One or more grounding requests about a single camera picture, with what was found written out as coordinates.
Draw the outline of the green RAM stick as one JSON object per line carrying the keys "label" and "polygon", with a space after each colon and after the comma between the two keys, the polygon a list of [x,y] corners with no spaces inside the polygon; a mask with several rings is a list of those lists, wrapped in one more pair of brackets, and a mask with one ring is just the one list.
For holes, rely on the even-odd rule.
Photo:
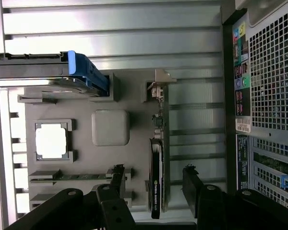
{"label": "green RAM stick", "polygon": [[59,172],[58,175],[53,177],[54,181],[90,181],[90,180],[110,180],[112,176],[108,176],[107,174],[64,174],[63,172]]}

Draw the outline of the green graphics card black fan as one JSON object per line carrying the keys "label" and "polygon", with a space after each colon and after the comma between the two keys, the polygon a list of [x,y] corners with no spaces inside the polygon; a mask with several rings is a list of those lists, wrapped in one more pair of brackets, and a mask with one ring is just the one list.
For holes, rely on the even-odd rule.
{"label": "green graphics card black fan", "polygon": [[158,102],[158,111],[152,116],[154,136],[150,139],[149,208],[151,218],[159,219],[168,209],[170,200],[170,152],[169,152],[169,96],[168,87],[176,82],[163,69],[155,70],[155,81],[147,88]]}

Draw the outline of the grey parts rack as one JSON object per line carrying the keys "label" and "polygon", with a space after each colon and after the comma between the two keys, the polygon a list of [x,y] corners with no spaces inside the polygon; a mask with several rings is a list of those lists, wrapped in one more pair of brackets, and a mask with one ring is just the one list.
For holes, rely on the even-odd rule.
{"label": "grey parts rack", "polygon": [[[84,194],[110,180],[54,181],[64,174],[112,175],[115,165],[125,168],[120,196],[132,212],[150,211],[149,173],[154,136],[152,116],[158,102],[147,90],[155,70],[109,73],[110,96],[88,97],[70,89],[39,87],[26,90],[25,106],[29,207],[67,189]],[[41,124],[61,124],[67,131],[63,159],[42,160],[36,154],[36,129]]]}

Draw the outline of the silver square CPU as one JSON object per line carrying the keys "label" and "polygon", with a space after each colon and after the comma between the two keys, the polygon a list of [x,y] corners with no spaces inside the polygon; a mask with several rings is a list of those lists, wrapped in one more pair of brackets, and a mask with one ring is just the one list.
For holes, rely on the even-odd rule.
{"label": "silver square CPU", "polygon": [[63,159],[67,152],[67,131],[61,124],[41,124],[36,129],[38,159]]}

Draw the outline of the black perforated PC case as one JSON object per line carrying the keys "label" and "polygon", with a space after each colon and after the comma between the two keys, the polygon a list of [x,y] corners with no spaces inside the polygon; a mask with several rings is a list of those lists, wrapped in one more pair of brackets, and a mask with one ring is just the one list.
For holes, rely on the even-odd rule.
{"label": "black perforated PC case", "polygon": [[221,0],[227,189],[288,209],[288,0]]}

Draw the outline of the hard disk with blue caddy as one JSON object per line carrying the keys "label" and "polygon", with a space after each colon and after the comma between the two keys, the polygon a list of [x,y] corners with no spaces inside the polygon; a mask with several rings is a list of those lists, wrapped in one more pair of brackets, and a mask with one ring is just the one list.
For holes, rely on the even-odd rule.
{"label": "hard disk with blue caddy", "polygon": [[0,88],[63,87],[109,96],[110,80],[89,58],[73,50],[58,54],[0,53]]}

